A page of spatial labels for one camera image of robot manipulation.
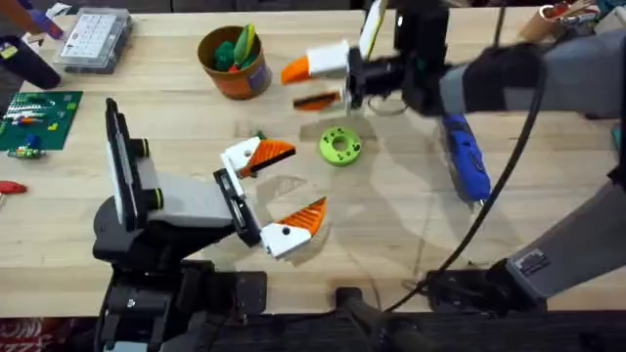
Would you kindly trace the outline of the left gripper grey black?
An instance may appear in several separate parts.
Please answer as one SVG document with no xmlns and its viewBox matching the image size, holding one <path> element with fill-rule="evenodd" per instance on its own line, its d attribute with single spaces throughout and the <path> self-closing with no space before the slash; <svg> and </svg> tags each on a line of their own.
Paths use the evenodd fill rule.
<svg viewBox="0 0 626 352">
<path fill-rule="evenodd" d="M 118 142 L 106 142 L 106 151 L 113 194 L 94 218 L 95 258 L 121 270 L 166 271 L 240 232 L 218 182 L 158 172 L 150 158 L 133 160 Z M 290 143 L 252 137 L 221 157 L 232 177 L 247 178 L 295 152 Z M 307 244 L 320 229 L 326 208 L 323 197 L 264 226 L 262 247 L 281 258 Z"/>
</svg>

